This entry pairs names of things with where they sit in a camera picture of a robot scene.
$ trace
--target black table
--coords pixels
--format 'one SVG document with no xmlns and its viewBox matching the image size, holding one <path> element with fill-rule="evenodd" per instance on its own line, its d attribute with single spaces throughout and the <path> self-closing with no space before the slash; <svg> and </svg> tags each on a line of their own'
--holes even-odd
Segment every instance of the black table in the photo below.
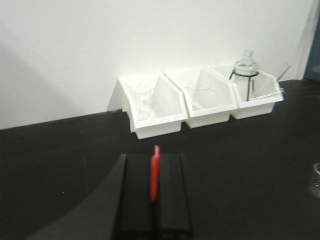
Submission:
<svg viewBox="0 0 320 240">
<path fill-rule="evenodd" d="M 318 240 L 320 84 L 281 82 L 273 112 L 138 140 L 120 111 L 0 131 L 0 239 L 60 219 L 108 176 L 121 153 L 185 153 L 196 239 Z"/>
</svg>

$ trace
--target glass cup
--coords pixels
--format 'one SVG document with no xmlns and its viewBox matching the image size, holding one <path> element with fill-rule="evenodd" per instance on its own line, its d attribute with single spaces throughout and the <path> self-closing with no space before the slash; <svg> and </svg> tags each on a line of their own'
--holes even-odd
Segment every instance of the glass cup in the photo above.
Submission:
<svg viewBox="0 0 320 240">
<path fill-rule="evenodd" d="M 313 173 L 309 185 L 309 190 L 312 195 L 320 198 L 320 162 L 313 165 Z"/>
<path fill-rule="evenodd" d="M 145 121 L 151 115 L 150 98 L 153 89 L 147 83 L 137 84 L 132 88 L 138 121 Z"/>
<path fill-rule="evenodd" d="M 194 110 L 212 108 L 215 106 L 215 91 L 213 91 L 212 86 L 208 82 L 199 80 L 191 81 L 185 85 L 185 88 L 190 94 L 192 108 Z"/>
</svg>

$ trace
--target white storage bin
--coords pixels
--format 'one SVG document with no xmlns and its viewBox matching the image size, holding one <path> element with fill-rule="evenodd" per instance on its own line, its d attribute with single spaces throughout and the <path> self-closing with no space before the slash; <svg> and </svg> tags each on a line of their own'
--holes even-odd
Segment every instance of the white storage bin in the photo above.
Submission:
<svg viewBox="0 0 320 240">
<path fill-rule="evenodd" d="M 138 139 L 181 130 L 188 117 L 183 94 L 163 74 L 121 78 L 119 83 L 122 111 L 127 112 L 130 131 Z M 145 116 L 140 114 L 142 105 L 142 111 L 148 112 Z"/>
<path fill-rule="evenodd" d="M 165 74 L 184 94 L 190 128 L 226 122 L 237 109 L 232 87 L 204 68 Z"/>
<path fill-rule="evenodd" d="M 222 77 L 226 82 L 230 82 L 233 87 L 235 98 L 238 104 L 238 109 L 231 112 L 232 116 L 236 119 L 243 119 L 253 117 L 262 114 L 269 114 L 272 112 L 276 102 L 282 101 L 283 96 L 280 93 L 263 97 L 261 99 L 254 99 L 247 101 L 245 96 L 242 94 L 243 89 L 239 89 L 239 86 L 232 80 L 229 80 L 234 64 L 215 65 L 209 66 L 207 69 L 216 76 Z M 280 86 L 277 82 L 276 77 L 259 71 L 259 75 L 255 77 L 255 82 L 261 81 L 264 83 L 263 87 L 258 88 L 258 96 L 265 96 L 280 91 Z"/>
</svg>

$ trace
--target red handle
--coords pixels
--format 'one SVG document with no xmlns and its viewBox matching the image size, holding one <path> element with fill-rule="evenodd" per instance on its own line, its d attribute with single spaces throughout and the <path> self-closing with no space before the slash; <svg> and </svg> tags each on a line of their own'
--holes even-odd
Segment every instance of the red handle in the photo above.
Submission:
<svg viewBox="0 0 320 240">
<path fill-rule="evenodd" d="M 154 202 L 158 195 L 160 171 L 160 147 L 154 146 L 154 155 L 151 157 L 151 173 L 150 173 L 150 199 Z"/>
</svg>

